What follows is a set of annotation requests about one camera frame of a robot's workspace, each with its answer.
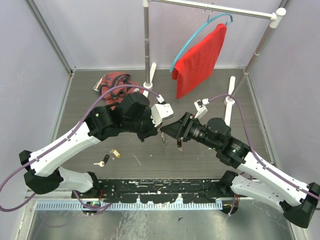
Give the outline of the yellow tag key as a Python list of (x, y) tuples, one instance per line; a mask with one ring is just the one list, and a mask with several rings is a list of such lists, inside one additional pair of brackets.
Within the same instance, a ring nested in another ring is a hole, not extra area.
[(119, 153), (119, 151), (114, 149), (114, 148), (110, 148), (109, 152), (112, 153), (116, 158), (120, 158), (121, 157), (121, 154)]

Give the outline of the metal keyring with keys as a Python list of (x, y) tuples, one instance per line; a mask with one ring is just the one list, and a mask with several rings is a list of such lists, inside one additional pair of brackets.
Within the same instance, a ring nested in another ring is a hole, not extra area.
[(162, 139), (162, 144), (165, 145), (167, 140), (166, 140), (166, 134), (164, 132), (161, 132), (161, 139)]

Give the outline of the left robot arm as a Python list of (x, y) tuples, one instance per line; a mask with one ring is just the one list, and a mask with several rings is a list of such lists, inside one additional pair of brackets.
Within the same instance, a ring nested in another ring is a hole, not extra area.
[(26, 185), (38, 195), (56, 189), (73, 190), (95, 198), (100, 183), (93, 172), (75, 172), (61, 165), (81, 151), (121, 133), (135, 133), (143, 142), (155, 136), (163, 119), (158, 104), (150, 105), (140, 92), (130, 93), (120, 103), (96, 106), (69, 132), (38, 151), (24, 150), (19, 154), (26, 166)]

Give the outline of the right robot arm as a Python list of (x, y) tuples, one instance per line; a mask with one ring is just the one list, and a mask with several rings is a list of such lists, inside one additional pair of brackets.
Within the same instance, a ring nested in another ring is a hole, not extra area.
[(187, 112), (179, 120), (161, 127), (161, 131), (179, 142), (194, 140), (215, 150), (223, 164), (259, 181), (252, 182), (227, 171), (219, 181), (223, 196), (253, 198), (275, 208), (292, 224), (309, 227), (320, 201), (319, 184), (299, 181), (264, 160), (250, 146), (234, 138), (222, 118), (211, 118), (207, 124), (201, 124)]

